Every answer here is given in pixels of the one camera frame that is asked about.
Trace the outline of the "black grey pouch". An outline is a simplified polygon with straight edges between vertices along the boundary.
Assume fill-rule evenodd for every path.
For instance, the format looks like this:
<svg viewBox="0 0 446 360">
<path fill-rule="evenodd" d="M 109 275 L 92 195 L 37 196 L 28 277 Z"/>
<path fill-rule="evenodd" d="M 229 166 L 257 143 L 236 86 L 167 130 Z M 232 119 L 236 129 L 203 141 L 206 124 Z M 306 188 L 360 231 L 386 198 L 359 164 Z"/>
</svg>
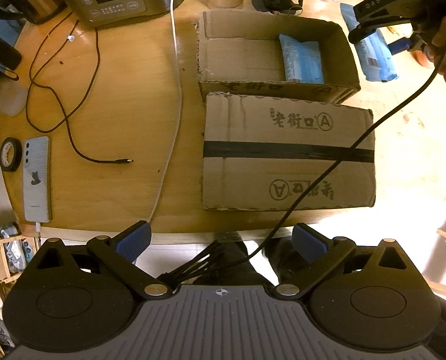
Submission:
<svg viewBox="0 0 446 360">
<path fill-rule="evenodd" d="M 15 69 L 22 55 L 0 37 L 0 113 L 15 116 L 26 103 L 27 90 L 19 82 Z"/>
</svg>

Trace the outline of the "light blue smartphone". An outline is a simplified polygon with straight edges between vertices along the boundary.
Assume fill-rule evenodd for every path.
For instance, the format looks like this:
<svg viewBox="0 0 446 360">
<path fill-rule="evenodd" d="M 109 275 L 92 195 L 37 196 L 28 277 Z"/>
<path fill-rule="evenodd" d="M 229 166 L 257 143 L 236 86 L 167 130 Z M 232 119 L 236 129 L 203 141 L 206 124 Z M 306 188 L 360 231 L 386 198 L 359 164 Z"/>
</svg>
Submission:
<svg viewBox="0 0 446 360">
<path fill-rule="evenodd" d="M 28 139 L 23 149 L 24 218 L 28 222 L 49 223 L 49 137 Z"/>
</svg>

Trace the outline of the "open cardboard tray box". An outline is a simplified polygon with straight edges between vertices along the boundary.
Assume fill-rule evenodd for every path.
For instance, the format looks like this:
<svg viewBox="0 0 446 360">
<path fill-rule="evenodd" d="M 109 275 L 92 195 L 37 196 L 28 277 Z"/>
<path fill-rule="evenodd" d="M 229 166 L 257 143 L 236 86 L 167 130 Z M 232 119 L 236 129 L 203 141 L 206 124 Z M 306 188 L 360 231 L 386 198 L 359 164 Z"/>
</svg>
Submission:
<svg viewBox="0 0 446 360">
<path fill-rule="evenodd" d="M 323 81 L 286 79 L 279 37 L 317 42 Z M 208 10 L 198 22 L 200 92 L 342 103 L 360 91 L 355 59 L 339 24 L 255 10 Z"/>
</svg>

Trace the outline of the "blue wet wipes pack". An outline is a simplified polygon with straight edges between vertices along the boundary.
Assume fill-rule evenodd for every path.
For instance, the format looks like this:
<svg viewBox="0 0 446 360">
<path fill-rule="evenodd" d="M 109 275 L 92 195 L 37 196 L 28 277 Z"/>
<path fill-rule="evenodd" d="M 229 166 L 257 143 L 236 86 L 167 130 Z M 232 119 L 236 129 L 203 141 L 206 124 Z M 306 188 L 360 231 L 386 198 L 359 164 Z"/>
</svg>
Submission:
<svg viewBox="0 0 446 360">
<path fill-rule="evenodd" d="M 398 78 L 391 52 L 379 29 L 353 46 L 366 80 L 389 82 Z"/>
<path fill-rule="evenodd" d="M 323 84 L 324 73 L 317 41 L 297 41 L 279 35 L 286 81 L 303 84 Z"/>
</svg>

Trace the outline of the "red apple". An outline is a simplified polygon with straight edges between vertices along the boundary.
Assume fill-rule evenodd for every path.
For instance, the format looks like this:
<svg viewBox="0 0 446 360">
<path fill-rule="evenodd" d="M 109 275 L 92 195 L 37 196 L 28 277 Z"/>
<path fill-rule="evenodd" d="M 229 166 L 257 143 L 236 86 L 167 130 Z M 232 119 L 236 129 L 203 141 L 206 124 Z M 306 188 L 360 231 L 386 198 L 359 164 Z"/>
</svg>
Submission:
<svg viewBox="0 0 446 360">
<path fill-rule="evenodd" d="M 430 47 L 425 47 L 424 49 L 414 50 L 412 52 L 412 57 L 419 63 L 420 66 L 424 68 L 432 68 L 434 60 L 434 52 Z"/>
</svg>

